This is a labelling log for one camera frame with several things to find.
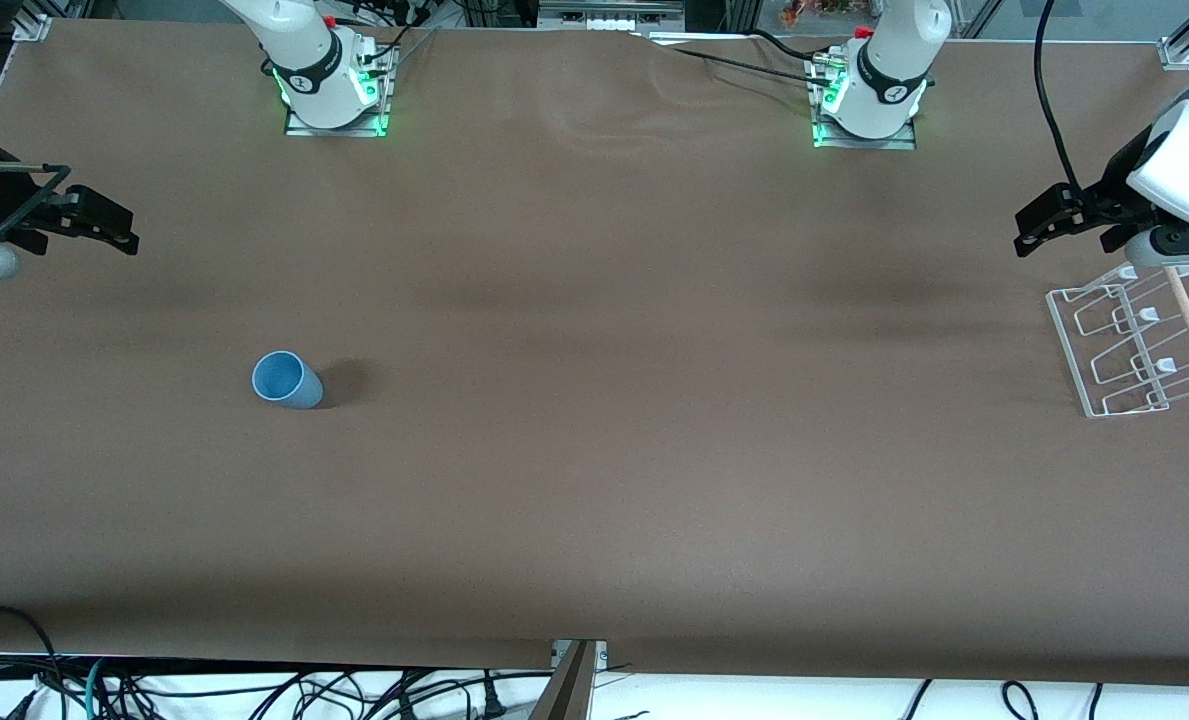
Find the light blue plastic cup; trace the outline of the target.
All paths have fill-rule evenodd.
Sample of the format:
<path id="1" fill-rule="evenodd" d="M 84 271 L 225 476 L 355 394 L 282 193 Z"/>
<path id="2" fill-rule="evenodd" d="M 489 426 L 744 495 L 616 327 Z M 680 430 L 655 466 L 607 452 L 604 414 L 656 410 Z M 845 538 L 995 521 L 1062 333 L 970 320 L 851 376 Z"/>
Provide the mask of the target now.
<path id="1" fill-rule="evenodd" d="M 252 391 L 262 402 L 279 408 L 310 410 L 323 402 L 323 383 L 302 356 L 273 350 L 260 356 L 251 370 Z"/>

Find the white power strip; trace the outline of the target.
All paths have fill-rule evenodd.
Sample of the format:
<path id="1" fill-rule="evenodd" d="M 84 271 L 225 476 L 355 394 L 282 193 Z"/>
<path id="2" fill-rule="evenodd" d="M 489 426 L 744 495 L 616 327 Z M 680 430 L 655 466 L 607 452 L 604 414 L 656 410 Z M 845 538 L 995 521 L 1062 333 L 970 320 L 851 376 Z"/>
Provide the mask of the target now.
<path id="1" fill-rule="evenodd" d="M 684 32 L 684 0 L 537 0 L 537 29 Z"/>

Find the brown table cover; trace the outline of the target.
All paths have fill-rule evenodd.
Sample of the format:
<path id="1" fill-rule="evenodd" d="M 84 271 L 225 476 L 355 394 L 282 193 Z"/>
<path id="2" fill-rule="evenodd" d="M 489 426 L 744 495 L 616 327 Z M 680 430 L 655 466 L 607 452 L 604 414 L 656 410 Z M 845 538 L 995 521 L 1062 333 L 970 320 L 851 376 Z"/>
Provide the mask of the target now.
<path id="1" fill-rule="evenodd" d="M 1080 413 L 1019 42 L 911 152 L 598 32 L 439 31 L 288 137 L 243 26 L 55 24 L 0 146 L 134 213 L 0 282 L 0 605 L 67 653 L 1189 684 L 1189 400 Z M 310 410 L 252 391 L 291 350 Z"/>

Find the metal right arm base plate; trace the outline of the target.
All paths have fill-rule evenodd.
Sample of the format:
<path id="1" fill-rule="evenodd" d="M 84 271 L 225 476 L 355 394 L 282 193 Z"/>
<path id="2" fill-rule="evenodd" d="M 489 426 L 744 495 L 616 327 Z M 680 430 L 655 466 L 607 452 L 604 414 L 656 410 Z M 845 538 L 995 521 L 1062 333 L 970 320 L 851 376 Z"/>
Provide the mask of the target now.
<path id="1" fill-rule="evenodd" d="M 332 34 L 341 48 L 323 77 L 273 69 L 287 105 L 287 135 L 386 135 L 398 51 L 379 53 L 375 38 L 351 29 L 336 27 Z"/>

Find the metal table edge bracket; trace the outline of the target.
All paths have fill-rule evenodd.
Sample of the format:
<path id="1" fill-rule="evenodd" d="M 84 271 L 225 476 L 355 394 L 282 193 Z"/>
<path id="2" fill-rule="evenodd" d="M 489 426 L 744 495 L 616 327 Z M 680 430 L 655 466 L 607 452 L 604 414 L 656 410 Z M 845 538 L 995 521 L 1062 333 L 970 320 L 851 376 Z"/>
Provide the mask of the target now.
<path id="1" fill-rule="evenodd" d="M 564 657 L 570 650 L 574 650 L 579 639 L 561 638 L 551 643 L 551 669 L 556 670 L 562 664 Z M 594 674 L 606 672 L 609 667 L 608 643 L 586 642 L 589 648 L 594 650 Z"/>

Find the brown post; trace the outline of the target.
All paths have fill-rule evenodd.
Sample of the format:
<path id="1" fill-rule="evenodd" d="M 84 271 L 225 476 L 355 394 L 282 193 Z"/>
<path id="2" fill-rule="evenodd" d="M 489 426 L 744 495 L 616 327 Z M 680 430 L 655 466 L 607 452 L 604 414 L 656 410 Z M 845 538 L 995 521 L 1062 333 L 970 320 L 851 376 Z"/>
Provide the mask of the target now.
<path id="1" fill-rule="evenodd" d="M 527 720 L 589 720 L 594 689 L 594 650 L 579 639 L 551 674 Z"/>

